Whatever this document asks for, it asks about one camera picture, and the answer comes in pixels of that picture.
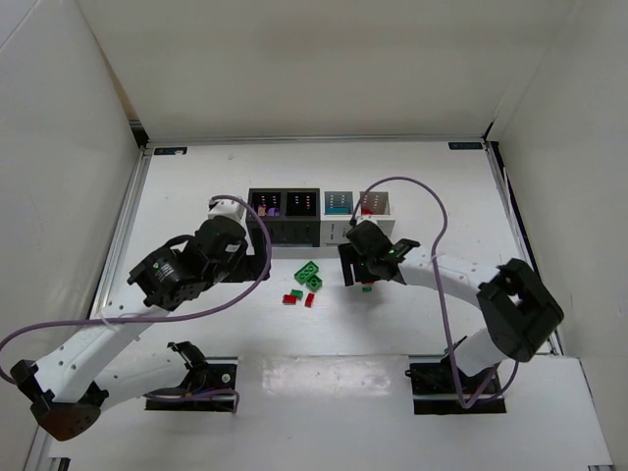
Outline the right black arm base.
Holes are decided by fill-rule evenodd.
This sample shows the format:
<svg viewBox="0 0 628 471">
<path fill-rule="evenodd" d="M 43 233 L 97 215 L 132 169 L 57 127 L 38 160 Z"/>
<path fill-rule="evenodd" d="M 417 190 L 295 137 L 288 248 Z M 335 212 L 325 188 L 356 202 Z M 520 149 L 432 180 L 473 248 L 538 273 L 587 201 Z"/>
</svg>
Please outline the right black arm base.
<svg viewBox="0 0 628 471">
<path fill-rule="evenodd" d="M 474 404 L 464 408 L 459 402 L 450 363 L 446 359 L 419 358 L 411 360 L 405 370 L 413 396 L 415 415 L 486 415 L 505 414 L 506 405 L 502 396 L 497 373 L 483 389 Z"/>
</svg>

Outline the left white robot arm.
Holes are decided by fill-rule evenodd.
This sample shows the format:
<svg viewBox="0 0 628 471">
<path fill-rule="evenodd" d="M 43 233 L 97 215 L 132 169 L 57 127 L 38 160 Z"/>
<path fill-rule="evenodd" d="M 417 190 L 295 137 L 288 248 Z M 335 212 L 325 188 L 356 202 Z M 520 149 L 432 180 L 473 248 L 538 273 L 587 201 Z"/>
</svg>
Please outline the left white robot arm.
<svg viewBox="0 0 628 471">
<path fill-rule="evenodd" d="M 213 216 L 191 235 L 178 235 L 131 271 L 131 300 L 77 331 L 36 360 L 5 374 L 30 401 L 38 425 L 58 442 L 86 432 L 106 410 L 129 399 L 182 403 L 239 397 L 232 381 L 188 340 L 170 340 L 138 357 L 126 349 L 155 324 L 173 324 L 175 311 L 220 283 L 257 288 L 270 274 L 272 242 L 264 224 L 248 228 L 233 216 Z"/>
</svg>

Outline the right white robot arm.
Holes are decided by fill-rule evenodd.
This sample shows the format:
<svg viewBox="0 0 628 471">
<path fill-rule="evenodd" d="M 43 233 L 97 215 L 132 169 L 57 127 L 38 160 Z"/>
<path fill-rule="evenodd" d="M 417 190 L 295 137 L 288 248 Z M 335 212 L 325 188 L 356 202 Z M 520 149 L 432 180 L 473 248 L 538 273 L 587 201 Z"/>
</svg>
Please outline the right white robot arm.
<svg viewBox="0 0 628 471">
<path fill-rule="evenodd" d="M 564 319 L 541 278 L 523 260 L 492 267 L 431 254 L 419 242 L 393 243 L 373 222 L 352 227 L 338 246 L 344 284 L 378 281 L 431 288 L 477 308 L 485 327 L 455 348 L 457 370 L 473 377 L 511 359 L 529 362 Z"/>
</svg>

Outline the teal lego brick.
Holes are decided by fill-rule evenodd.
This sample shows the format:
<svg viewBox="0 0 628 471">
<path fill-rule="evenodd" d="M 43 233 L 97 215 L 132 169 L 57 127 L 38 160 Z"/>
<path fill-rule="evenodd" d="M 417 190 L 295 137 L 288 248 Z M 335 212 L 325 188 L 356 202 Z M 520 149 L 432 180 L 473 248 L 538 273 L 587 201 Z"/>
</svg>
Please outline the teal lego brick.
<svg viewBox="0 0 628 471">
<path fill-rule="evenodd" d="M 352 210 L 346 207 L 329 207 L 325 209 L 325 214 L 328 216 L 340 216 L 351 215 Z"/>
</svg>

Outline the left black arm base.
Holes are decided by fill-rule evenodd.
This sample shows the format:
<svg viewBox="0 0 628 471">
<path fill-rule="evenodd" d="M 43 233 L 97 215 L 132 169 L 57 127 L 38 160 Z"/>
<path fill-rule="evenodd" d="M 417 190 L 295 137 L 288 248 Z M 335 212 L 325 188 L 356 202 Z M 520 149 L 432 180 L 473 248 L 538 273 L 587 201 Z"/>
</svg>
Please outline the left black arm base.
<svg viewBox="0 0 628 471">
<path fill-rule="evenodd" d="M 239 406 L 237 366 L 236 358 L 207 358 L 205 367 L 187 374 L 177 387 L 157 390 L 146 396 L 144 409 L 236 414 Z"/>
</svg>

